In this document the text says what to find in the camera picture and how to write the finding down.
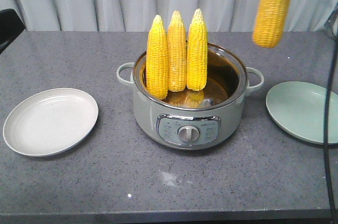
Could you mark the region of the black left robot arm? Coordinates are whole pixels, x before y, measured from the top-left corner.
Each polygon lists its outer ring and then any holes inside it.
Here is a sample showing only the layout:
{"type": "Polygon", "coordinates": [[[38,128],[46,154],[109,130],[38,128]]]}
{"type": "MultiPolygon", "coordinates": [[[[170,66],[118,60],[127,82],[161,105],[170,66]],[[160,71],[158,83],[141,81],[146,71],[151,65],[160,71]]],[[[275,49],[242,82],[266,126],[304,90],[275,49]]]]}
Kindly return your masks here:
{"type": "Polygon", "coordinates": [[[22,20],[12,8],[1,10],[1,53],[25,30],[22,20]]]}

